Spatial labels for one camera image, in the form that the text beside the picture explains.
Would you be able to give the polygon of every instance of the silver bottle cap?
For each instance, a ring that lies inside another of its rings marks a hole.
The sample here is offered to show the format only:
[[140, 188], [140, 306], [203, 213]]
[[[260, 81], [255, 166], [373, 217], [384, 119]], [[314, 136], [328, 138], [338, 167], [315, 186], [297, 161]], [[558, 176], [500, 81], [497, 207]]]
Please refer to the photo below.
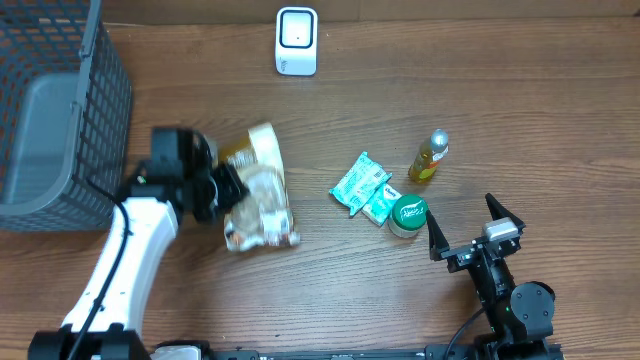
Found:
[[442, 130], [437, 129], [431, 134], [431, 150], [433, 152], [442, 152], [449, 145], [449, 135]]

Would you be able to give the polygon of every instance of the wooden table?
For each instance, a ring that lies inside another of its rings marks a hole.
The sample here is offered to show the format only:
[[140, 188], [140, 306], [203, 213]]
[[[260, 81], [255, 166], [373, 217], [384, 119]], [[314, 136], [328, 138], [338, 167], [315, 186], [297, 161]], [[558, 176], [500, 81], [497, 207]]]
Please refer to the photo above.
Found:
[[[479, 307], [469, 276], [429, 261], [327, 194], [362, 151], [424, 196], [452, 245], [490, 219], [492, 192], [527, 229], [518, 283], [557, 293], [568, 359], [637, 359], [640, 345], [640, 21], [324, 23], [313, 78], [278, 76], [272, 25], [117, 28], [135, 87], [130, 157], [150, 129], [230, 142], [270, 121], [302, 234], [295, 250], [230, 254], [188, 223], [147, 306], [147, 345], [378, 349], [443, 343]], [[435, 128], [450, 154], [431, 184], [406, 171]], [[91, 275], [101, 233], [0, 236], [0, 358], [57, 329]], [[486, 321], [470, 331], [486, 332]]]

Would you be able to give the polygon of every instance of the gray plastic basket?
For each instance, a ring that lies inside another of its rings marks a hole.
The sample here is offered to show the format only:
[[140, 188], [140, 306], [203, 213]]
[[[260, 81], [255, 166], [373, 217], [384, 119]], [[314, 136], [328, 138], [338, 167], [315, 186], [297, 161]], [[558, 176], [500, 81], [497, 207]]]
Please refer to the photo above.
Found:
[[100, 1], [0, 0], [0, 228], [109, 225], [124, 168], [131, 83]]

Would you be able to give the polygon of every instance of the green lid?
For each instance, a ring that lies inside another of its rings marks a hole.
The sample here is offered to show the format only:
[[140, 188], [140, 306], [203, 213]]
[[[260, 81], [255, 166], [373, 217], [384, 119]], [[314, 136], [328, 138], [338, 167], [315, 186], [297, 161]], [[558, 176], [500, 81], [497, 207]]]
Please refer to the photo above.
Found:
[[391, 219], [399, 228], [407, 231], [415, 231], [427, 222], [427, 210], [429, 206], [418, 195], [404, 195], [391, 210]]

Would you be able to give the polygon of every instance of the glass bottle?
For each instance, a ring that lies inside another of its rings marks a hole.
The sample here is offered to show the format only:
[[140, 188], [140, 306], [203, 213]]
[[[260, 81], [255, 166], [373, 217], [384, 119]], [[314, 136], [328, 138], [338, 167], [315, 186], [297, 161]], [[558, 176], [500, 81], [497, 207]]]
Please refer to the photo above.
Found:
[[449, 151], [449, 135], [437, 129], [431, 138], [420, 145], [420, 150], [413, 165], [409, 168], [409, 178], [418, 184], [429, 181], [436, 173], [442, 158]]

